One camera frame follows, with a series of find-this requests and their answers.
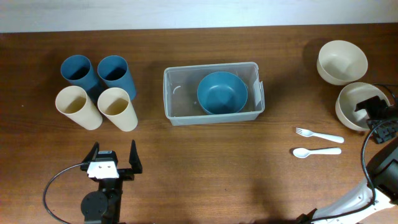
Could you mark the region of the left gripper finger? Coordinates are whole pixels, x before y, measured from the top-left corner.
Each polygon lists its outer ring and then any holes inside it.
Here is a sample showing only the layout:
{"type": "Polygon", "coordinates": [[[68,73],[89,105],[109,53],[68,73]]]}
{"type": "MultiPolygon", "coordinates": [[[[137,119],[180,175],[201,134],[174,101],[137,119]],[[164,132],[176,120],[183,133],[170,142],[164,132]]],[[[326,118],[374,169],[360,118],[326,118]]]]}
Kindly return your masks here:
{"type": "Polygon", "coordinates": [[[95,142],[94,146],[90,150],[90,152],[87,154],[87,156],[83,159],[82,163],[88,164],[96,159],[96,156],[99,151],[99,143],[95,142]]]}
{"type": "Polygon", "coordinates": [[[137,147],[136,147],[135,140],[132,140],[132,143],[131,143],[129,163],[131,165],[132,170],[142,170],[142,164],[141,164],[141,160],[137,153],[137,147]]]}

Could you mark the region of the cream bowl front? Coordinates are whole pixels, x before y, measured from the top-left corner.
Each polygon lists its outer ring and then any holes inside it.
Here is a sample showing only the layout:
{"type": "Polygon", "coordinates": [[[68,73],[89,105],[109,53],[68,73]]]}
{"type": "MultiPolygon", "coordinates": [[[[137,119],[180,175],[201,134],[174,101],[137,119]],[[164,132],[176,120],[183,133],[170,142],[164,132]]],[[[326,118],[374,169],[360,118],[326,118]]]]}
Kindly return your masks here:
{"type": "Polygon", "coordinates": [[[386,101],[388,106],[391,105],[387,96],[374,85],[363,82],[355,82],[346,85],[341,90],[335,104],[335,111],[338,119],[343,125],[352,130],[369,130],[366,124],[366,120],[369,119],[366,110],[359,110],[357,112],[354,110],[358,103],[373,96],[379,96],[380,99],[386,101]]]}

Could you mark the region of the cream bowl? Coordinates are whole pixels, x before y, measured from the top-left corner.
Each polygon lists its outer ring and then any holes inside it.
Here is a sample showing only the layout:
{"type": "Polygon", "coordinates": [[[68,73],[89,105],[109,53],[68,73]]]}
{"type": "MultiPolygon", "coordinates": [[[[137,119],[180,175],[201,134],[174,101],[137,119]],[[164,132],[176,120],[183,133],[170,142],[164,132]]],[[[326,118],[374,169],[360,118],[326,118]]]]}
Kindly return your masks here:
{"type": "Polygon", "coordinates": [[[368,70],[364,52],[351,42],[333,40],[322,46],[317,58],[317,72],[332,85],[347,85],[362,78],[368,70]]]}
{"type": "Polygon", "coordinates": [[[335,111],[338,119],[343,125],[352,130],[369,130],[366,124],[366,120],[369,119],[366,110],[359,110],[357,112],[354,110],[358,103],[373,96],[379,96],[380,99],[386,101],[388,106],[391,105],[387,96],[374,85],[363,82],[355,82],[346,85],[341,90],[335,104],[335,111]]]}

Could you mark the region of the cream bowl back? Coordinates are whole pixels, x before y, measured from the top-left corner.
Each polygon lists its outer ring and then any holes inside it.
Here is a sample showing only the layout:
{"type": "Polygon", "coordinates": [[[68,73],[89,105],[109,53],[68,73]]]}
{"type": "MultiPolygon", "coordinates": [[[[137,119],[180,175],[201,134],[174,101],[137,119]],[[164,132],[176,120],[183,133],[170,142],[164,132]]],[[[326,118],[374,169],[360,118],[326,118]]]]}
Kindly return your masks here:
{"type": "Polygon", "coordinates": [[[333,40],[322,46],[317,58],[317,72],[332,85],[347,85],[362,78],[368,70],[364,52],[351,42],[333,40]]]}

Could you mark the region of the blue bowl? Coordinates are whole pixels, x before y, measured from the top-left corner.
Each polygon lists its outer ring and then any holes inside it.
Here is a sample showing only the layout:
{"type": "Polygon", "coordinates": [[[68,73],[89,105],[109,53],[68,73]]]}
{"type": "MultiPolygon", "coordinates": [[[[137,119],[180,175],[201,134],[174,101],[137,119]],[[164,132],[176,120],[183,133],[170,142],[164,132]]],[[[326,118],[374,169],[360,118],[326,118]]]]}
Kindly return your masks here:
{"type": "Polygon", "coordinates": [[[207,114],[238,113],[248,101],[248,88],[233,73],[213,72],[199,83],[197,98],[207,114]]]}

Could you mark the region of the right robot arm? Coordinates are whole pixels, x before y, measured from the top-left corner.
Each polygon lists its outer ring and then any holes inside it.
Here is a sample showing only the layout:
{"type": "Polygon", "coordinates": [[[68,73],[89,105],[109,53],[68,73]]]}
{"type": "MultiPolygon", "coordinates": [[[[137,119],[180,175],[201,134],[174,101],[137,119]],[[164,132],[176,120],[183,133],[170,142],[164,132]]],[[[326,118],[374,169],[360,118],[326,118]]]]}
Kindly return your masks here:
{"type": "Polygon", "coordinates": [[[302,214],[297,223],[359,223],[373,213],[397,205],[397,105],[389,106],[379,96],[373,96],[358,103],[355,110],[366,110],[369,116],[366,123],[370,132],[360,154],[364,180],[330,206],[302,214]],[[370,138],[388,145],[365,163],[365,149],[370,138]]]}

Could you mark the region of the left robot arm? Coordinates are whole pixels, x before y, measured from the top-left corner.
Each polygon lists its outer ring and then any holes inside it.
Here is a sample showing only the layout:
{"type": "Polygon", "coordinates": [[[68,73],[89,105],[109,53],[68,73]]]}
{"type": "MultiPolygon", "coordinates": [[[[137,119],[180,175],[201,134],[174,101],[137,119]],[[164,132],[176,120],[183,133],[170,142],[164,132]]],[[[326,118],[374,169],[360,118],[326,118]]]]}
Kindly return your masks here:
{"type": "Polygon", "coordinates": [[[96,142],[83,159],[80,170],[98,183],[98,189],[88,193],[81,201],[81,212],[85,223],[119,223],[123,183],[133,181],[142,173],[142,164],[132,141],[129,153],[130,168],[118,169],[118,157],[114,151],[101,151],[96,142]]]}

